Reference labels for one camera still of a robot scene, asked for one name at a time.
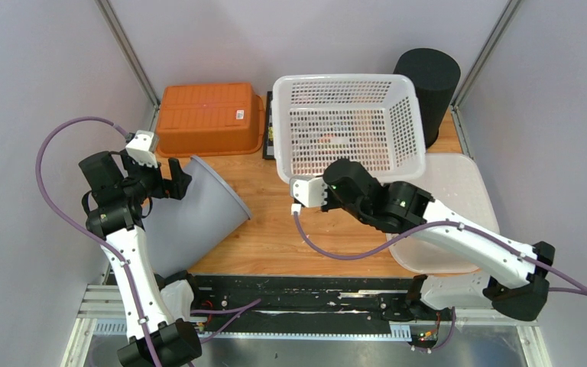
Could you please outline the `grey bin black liner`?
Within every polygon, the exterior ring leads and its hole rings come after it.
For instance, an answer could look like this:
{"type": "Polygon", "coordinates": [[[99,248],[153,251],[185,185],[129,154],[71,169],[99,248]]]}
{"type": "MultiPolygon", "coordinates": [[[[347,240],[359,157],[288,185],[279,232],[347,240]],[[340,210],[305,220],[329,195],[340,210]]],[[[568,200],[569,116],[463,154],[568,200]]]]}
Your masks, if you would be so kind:
{"type": "Polygon", "coordinates": [[[143,220],[151,267],[163,278],[191,269],[252,217],[240,196],[202,158],[192,156],[184,171],[192,177],[185,197],[154,201],[143,220]]]}

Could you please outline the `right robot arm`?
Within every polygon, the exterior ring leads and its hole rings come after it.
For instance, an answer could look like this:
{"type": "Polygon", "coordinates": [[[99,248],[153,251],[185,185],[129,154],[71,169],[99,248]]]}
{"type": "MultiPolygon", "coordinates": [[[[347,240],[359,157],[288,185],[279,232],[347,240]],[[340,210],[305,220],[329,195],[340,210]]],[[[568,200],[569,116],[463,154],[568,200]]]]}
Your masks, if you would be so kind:
{"type": "Polygon", "coordinates": [[[327,204],[397,240],[414,237],[458,255],[479,269],[451,277],[417,275],[404,298],[407,312],[425,319],[448,308],[493,309],[534,321],[544,308],[546,276],[555,248],[510,240],[460,216],[429,192],[406,181],[380,183],[357,161],[341,158],[323,172],[327,204]]]}

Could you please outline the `white perforated basket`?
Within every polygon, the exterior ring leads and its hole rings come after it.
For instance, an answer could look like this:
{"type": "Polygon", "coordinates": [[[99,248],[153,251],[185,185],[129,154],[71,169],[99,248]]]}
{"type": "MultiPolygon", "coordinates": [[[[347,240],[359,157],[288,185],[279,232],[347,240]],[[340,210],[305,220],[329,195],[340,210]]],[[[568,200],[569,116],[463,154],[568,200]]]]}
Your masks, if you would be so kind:
{"type": "Polygon", "coordinates": [[[412,81],[398,74],[282,76],[271,116],[279,178],[319,176],[334,161],[361,163],[382,183],[426,170],[426,144],[412,81]]]}

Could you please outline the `large white plastic tub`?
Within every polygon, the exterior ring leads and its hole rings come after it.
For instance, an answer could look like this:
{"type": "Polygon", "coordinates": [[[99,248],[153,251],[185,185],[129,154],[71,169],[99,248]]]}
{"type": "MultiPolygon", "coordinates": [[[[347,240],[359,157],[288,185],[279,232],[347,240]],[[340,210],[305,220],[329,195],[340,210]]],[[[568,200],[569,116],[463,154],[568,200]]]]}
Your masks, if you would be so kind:
{"type": "MultiPolygon", "coordinates": [[[[464,154],[428,153],[423,175],[411,183],[466,219],[499,232],[478,166],[464,154]]],[[[412,237],[396,242],[389,251],[401,267],[416,274],[461,274],[478,270],[465,259],[412,237]]]]}

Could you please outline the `black ribbed bin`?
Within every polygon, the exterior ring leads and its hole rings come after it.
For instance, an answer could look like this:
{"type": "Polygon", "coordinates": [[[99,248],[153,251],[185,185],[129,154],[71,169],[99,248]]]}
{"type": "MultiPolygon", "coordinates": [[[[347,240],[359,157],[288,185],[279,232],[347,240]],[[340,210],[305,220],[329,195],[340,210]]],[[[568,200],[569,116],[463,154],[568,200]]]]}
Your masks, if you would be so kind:
{"type": "Polygon", "coordinates": [[[439,127],[459,84],[460,67],[440,50],[415,48],[399,57],[394,73],[407,77],[414,85],[425,145],[430,148],[439,137],[439,127]]]}

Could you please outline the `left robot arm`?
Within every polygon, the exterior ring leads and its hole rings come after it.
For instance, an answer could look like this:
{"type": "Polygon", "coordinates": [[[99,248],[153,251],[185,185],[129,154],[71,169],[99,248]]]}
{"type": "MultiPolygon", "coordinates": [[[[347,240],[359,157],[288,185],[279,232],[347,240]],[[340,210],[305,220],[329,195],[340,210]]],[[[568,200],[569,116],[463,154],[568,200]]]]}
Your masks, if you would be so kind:
{"type": "Polygon", "coordinates": [[[192,365],[202,352],[193,324],[165,304],[148,255],[143,225],[145,201],[182,200],[192,177],[176,158],[170,178],[160,164],[143,165],[127,151],[101,151],[79,163],[89,192],[83,197],[86,229],[101,242],[122,297],[128,345],[117,351],[123,366],[192,365]]]}

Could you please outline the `orange plastic tub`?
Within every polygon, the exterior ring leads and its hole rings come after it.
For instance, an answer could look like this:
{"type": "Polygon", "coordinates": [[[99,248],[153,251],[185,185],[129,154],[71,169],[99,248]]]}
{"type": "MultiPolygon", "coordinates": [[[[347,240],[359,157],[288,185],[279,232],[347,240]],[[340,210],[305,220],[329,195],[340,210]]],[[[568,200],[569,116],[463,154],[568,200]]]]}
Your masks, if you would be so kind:
{"type": "Polygon", "coordinates": [[[262,145],[262,98],[250,83],[204,83],[164,90],[155,132],[163,157],[251,154],[262,145]]]}

